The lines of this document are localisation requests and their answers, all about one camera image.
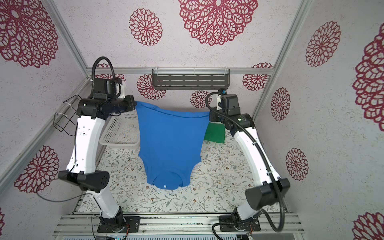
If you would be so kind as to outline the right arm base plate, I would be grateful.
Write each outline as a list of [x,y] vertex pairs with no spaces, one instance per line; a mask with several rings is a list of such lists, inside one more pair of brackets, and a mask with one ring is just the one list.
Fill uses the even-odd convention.
[[231,216],[219,216],[220,231],[221,232],[259,232],[261,226],[258,218],[252,218],[247,223],[236,225],[225,225],[227,223],[235,222]]

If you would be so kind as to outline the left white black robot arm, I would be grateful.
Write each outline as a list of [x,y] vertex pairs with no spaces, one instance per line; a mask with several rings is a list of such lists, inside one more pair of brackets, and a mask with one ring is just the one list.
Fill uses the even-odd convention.
[[127,225],[122,208],[110,192],[110,174],[96,169],[97,148],[107,119],[135,108],[134,97],[124,94],[122,79],[95,78],[90,96],[78,104],[70,162],[65,171],[58,173],[60,180],[78,186],[94,199],[100,209],[101,226],[109,232],[122,232]]

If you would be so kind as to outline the green tank top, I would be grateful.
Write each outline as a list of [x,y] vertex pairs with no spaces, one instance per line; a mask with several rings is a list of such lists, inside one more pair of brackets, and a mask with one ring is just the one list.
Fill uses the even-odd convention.
[[223,144],[226,139],[225,125],[218,123],[209,123],[204,140]]

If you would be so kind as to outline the blue tank top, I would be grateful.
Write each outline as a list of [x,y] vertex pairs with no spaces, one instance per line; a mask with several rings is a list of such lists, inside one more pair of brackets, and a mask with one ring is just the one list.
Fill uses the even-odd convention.
[[175,112],[138,102],[140,152],[147,182],[159,189],[176,190],[191,182],[201,162],[208,112]]

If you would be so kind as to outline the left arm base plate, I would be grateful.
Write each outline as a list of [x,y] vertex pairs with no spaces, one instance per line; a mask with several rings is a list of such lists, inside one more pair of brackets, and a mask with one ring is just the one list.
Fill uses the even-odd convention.
[[108,227],[107,224],[100,223],[97,229],[97,233],[137,233],[140,227],[141,217],[139,216],[124,216],[125,222],[121,228]]

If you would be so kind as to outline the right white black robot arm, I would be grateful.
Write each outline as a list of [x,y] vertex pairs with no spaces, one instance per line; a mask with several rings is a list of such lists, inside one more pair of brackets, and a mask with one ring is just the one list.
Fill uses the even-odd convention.
[[[239,224],[265,215],[276,232],[282,231],[285,223],[284,196],[291,184],[279,175],[267,157],[252,117],[241,112],[237,95],[212,92],[205,98],[205,104],[210,111],[210,121],[221,123],[230,131],[253,175],[254,186],[246,190],[245,203],[234,210],[236,222]],[[274,204],[280,207],[278,226],[265,210],[266,206]]]

